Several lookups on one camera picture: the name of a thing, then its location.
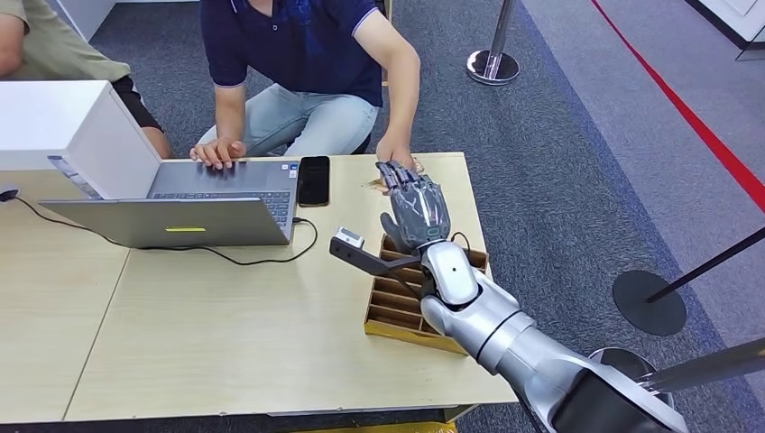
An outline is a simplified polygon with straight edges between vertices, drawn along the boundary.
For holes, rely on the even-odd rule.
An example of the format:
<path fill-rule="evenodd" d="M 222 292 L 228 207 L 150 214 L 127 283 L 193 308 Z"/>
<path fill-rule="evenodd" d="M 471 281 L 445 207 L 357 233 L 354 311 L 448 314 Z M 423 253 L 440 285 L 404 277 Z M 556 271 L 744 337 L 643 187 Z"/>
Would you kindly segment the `person's left hand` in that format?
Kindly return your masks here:
<path fill-rule="evenodd" d="M 376 156 L 379 161 L 396 161 L 405 168 L 416 169 L 409 134 L 385 133 L 376 145 Z"/>

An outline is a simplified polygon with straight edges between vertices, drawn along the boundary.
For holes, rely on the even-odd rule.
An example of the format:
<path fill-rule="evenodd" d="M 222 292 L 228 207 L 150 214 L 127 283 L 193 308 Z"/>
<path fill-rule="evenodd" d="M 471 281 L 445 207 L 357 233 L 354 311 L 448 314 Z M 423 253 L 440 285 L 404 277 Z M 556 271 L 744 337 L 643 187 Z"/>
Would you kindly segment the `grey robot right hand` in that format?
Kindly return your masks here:
<path fill-rule="evenodd" d="M 375 163 L 388 189 L 392 212 L 380 215 L 382 228 L 400 253 L 447 240 L 451 222 L 439 184 L 396 161 Z"/>

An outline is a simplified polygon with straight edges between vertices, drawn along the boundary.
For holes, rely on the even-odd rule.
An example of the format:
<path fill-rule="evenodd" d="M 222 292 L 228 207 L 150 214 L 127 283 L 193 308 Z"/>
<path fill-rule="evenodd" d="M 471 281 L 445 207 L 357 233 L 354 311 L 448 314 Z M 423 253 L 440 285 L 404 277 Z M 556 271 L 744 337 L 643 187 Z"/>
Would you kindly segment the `person's right hand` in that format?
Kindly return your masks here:
<path fill-rule="evenodd" d="M 215 170 L 231 169 L 234 162 L 245 154 L 246 149 L 241 141 L 225 137 L 198 143 L 189 151 L 191 160 Z"/>

